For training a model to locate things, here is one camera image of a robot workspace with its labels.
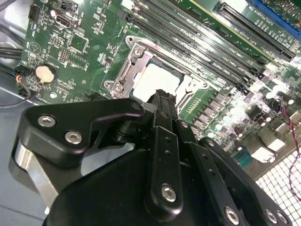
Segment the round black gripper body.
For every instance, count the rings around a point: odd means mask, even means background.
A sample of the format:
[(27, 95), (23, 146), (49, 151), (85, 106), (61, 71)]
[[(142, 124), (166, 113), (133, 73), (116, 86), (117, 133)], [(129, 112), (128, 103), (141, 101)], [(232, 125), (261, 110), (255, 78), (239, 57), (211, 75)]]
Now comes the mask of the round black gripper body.
[(205, 176), (205, 151), (192, 167), (177, 150), (134, 150), (67, 186), (55, 199), (47, 226), (223, 226)]

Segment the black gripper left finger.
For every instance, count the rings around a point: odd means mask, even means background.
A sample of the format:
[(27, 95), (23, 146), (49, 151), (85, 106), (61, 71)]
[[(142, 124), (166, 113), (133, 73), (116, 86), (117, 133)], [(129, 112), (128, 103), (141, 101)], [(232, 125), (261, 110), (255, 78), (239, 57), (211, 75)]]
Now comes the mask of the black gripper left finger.
[(12, 153), (51, 209), (73, 182), (134, 150), (179, 152), (167, 94), (143, 105), (130, 98), (41, 105), (25, 110)]

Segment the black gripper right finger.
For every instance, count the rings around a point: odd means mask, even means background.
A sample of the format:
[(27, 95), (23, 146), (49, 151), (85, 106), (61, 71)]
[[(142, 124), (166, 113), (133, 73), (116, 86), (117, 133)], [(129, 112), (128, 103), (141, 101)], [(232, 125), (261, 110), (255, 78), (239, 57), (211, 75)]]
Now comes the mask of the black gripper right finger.
[(167, 103), (181, 151), (199, 182), (200, 204), (209, 226), (290, 226), (289, 216), (211, 138), (197, 141), (188, 123), (180, 120), (175, 96)]

